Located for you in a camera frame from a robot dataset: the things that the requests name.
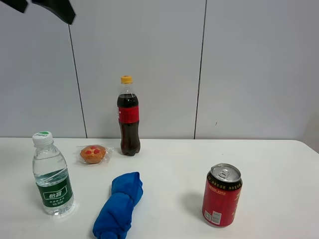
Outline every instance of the pastry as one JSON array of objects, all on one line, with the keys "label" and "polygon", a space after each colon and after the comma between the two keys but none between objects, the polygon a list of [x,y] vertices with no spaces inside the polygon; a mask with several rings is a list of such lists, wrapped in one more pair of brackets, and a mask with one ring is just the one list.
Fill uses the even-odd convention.
[{"label": "pastry", "polygon": [[87,163],[99,163],[104,158],[106,150],[100,145],[90,145],[82,149],[80,155]]}]

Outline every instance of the green label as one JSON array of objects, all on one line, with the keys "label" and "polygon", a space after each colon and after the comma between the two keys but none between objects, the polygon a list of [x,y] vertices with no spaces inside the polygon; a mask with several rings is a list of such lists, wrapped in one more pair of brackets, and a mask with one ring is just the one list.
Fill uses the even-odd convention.
[{"label": "green label", "polygon": [[69,176],[56,185],[49,187],[41,187],[38,185],[38,188],[43,204],[49,208],[58,207],[67,203],[73,194]]}]

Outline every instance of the soda can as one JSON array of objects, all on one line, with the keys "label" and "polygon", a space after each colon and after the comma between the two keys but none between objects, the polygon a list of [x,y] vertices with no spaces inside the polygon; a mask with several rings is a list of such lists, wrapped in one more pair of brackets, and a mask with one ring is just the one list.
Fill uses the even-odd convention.
[{"label": "soda can", "polygon": [[220,163],[210,169],[202,207],[209,223],[225,227],[234,221],[242,185],[241,173],[233,165]]}]

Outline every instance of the white table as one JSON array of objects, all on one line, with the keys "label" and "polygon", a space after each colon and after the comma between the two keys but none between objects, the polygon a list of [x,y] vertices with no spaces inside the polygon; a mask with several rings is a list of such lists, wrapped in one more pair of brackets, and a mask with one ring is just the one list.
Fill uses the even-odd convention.
[{"label": "white table", "polygon": [[[0,138],[0,235],[4,239],[93,239],[93,223],[112,180],[139,171],[144,195],[127,239],[318,239],[319,155],[293,140],[143,139],[139,154],[119,154],[117,139],[55,139],[69,167],[75,208],[48,216],[32,174],[34,148],[26,138]],[[83,165],[76,146],[111,144],[110,162]],[[206,174],[235,165],[243,188],[235,221],[225,228],[201,214]]]}]

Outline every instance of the water bottle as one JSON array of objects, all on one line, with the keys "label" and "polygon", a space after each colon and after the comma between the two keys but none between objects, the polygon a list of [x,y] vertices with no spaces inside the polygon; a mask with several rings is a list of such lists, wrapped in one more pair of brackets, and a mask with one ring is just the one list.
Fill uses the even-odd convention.
[{"label": "water bottle", "polygon": [[36,148],[33,157],[33,174],[42,197],[44,210],[60,215],[73,205],[73,192],[65,159],[53,145],[50,132],[36,133],[32,137]]}]

